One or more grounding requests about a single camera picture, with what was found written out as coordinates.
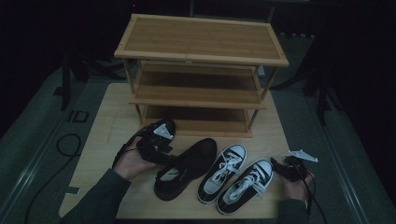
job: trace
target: black canvas sneaker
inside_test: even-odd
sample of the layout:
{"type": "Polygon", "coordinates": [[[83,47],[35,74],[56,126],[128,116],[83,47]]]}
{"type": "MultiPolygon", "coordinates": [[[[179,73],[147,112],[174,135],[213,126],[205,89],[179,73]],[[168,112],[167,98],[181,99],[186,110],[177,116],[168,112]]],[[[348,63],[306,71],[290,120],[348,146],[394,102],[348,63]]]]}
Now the black canvas sneaker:
{"type": "Polygon", "coordinates": [[[173,159],[157,174],[154,184],[157,197],[164,201],[174,200],[192,180],[207,173],[217,151],[216,141],[206,138],[173,159]]]}
{"type": "Polygon", "coordinates": [[[224,185],[240,171],[246,157],[246,149],[238,144],[222,150],[198,188],[198,200],[213,203],[224,185]]]}
{"type": "Polygon", "coordinates": [[[235,182],[224,190],[217,201],[217,208],[223,215],[231,215],[256,195],[261,195],[271,183],[273,167],[268,160],[255,161],[235,182]]]}
{"type": "Polygon", "coordinates": [[[172,142],[175,132],[176,124],[171,119],[162,119],[140,129],[122,146],[111,167],[114,168],[123,153],[134,149],[139,150],[143,160],[166,165],[171,160],[171,156],[166,153],[172,150],[169,144],[172,142]],[[126,150],[137,136],[142,138],[137,142],[136,148],[126,150]]]}

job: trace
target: shoe rack shelf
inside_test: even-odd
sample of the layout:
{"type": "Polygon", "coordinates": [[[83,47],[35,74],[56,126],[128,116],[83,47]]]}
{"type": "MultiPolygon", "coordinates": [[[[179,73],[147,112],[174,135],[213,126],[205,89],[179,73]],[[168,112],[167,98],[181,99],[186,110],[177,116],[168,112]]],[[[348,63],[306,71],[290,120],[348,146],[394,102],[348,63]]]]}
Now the shoe rack shelf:
{"type": "Polygon", "coordinates": [[[135,14],[115,56],[124,61],[141,125],[173,119],[180,135],[252,137],[277,68],[289,64],[267,23],[135,14]],[[135,79],[128,59],[138,60],[135,79]],[[264,89],[259,65],[276,67],[264,89]]]}

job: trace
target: sleeve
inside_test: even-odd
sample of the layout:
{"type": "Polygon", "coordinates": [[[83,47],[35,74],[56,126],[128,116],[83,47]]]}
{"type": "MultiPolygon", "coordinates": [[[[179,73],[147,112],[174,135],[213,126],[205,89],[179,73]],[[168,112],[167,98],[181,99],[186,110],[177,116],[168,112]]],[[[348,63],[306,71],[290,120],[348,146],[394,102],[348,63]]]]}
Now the sleeve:
{"type": "Polygon", "coordinates": [[[277,224],[307,224],[308,214],[305,203],[300,200],[287,199],[278,205],[277,224]]]}
{"type": "Polygon", "coordinates": [[[114,223],[130,185],[130,181],[108,169],[60,223],[114,223]]]}

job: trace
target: hand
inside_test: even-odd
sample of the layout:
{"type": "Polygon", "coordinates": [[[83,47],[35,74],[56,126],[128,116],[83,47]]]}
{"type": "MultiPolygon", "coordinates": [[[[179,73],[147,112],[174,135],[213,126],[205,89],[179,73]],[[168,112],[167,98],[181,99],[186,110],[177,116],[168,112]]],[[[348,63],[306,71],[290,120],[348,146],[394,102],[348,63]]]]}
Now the hand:
{"type": "Polygon", "coordinates": [[[126,180],[132,180],[142,172],[152,169],[156,166],[155,163],[145,161],[140,157],[140,153],[137,150],[137,142],[140,141],[141,137],[137,136],[132,144],[125,148],[127,151],[120,157],[119,161],[114,166],[113,170],[126,180]]]}
{"type": "MultiPolygon", "coordinates": [[[[314,174],[308,171],[308,176],[305,178],[306,185],[310,185],[314,174]]],[[[288,199],[296,199],[305,202],[308,199],[308,191],[303,180],[298,180],[297,182],[291,182],[287,178],[280,175],[280,179],[282,180],[283,187],[285,190],[286,198],[288,199]]]]}

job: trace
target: person's arm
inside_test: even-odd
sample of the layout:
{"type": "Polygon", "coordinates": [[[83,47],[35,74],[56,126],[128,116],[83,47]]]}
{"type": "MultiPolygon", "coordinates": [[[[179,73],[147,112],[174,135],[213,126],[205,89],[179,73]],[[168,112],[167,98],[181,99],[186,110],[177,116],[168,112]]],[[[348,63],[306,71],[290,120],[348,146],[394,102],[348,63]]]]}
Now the person's arm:
{"type": "Polygon", "coordinates": [[[156,164],[144,161],[136,149],[140,137],[125,148],[114,168],[107,170],[81,201],[62,219],[62,224],[114,223],[122,198],[134,179],[156,164]]]}
{"type": "MultiPolygon", "coordinates": [[[[313,175],[308,175],[305,179],[306,184],[312,182],[313,175]]],[[[286,199],[278,205],[278,224],[305,224],[308,223],[308,214],[306,213],[306,200],[308,192],[302,180],[290,182],[283,176],[280,177],[285,190],[286,199]]]]}

